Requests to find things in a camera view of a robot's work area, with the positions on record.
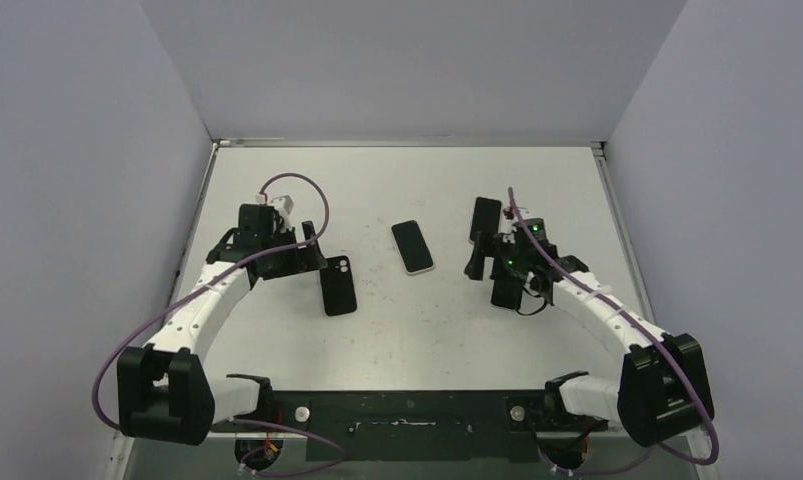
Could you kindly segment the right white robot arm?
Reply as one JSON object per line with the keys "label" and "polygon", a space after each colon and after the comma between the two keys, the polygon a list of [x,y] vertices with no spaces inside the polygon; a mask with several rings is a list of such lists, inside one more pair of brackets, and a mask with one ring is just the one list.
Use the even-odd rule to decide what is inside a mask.
{"label": "right white robot arm", "polygon": [[542,414],[565,429],[580,417],[612,421],[638,445],[652,447],[715,417],[703,352],[689,334],[673,336],[644,320],[573,255],[561,256],[542,219],[500,229],[499,214],[474,214],[464,273],[480,281],[492,259],[491,304],[517,311],[524,295],[541,298],[586,329],[621,363],[616,380],[576,371],[545,384]]}

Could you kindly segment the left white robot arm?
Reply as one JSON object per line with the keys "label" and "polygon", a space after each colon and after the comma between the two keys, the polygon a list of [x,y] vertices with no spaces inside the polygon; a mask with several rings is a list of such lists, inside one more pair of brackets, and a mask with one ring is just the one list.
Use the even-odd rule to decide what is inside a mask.
{"label": "left white robot arm", "polygon": [[207,254],[186,302],[141,347],[117,357],[118,425],[128,437],[200,444],[222,422],[267,428],[278,413],[266,377],[204,371],[207,354],[237,304],[261,280],[327,267],[313,224],[298,241],[288,196],[243,204],[238,224]]}

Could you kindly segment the black phone case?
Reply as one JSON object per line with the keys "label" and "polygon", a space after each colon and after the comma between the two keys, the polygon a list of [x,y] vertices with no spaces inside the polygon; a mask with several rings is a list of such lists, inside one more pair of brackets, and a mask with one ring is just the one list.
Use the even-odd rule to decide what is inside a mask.
{"label": "black phone case", "polygon": [[323,311],[328,317],[353,313],[357,297],[350,259],[345,255],[330,257],[319,271]]}

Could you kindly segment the white-edged black phone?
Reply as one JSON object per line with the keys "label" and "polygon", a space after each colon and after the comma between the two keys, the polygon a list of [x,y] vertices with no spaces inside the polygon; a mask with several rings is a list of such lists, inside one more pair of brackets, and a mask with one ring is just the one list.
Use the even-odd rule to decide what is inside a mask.
{"label": "white-edged black phone", "polygon": [[524,282],[515,278],[495,279],[490,303],[499,308],[518,310],[524,295]]}

